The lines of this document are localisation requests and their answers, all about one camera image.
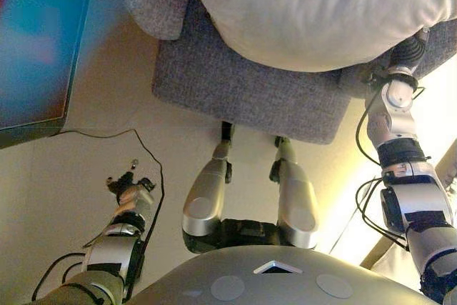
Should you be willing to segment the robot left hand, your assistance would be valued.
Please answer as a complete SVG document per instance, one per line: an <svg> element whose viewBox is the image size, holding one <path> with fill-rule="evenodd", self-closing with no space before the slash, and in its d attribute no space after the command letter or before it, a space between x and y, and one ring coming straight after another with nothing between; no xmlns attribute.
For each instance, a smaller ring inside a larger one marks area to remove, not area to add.
<svg viewBox="0 0 457 305"><path fill-rule="evenodd" d="M108 177L106 180L106 186L108 190L117 196L122 195L125 190L134 185L134 173L138 165L139 160L133 159L128 170L118 179L114 179L112 176Z"/></svg>

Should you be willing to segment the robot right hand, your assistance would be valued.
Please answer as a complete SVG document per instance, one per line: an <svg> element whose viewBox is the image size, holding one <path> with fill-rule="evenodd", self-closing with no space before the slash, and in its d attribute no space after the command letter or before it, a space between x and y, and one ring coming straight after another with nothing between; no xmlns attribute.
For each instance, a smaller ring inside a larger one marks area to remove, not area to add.
<svg viewBox="0 0 457 305"><path fill-rule="evenodd" d="M412 75L423 60L429 34L430 29L423 27L413 36L397 44L391 52L389 72Z"/></svg>

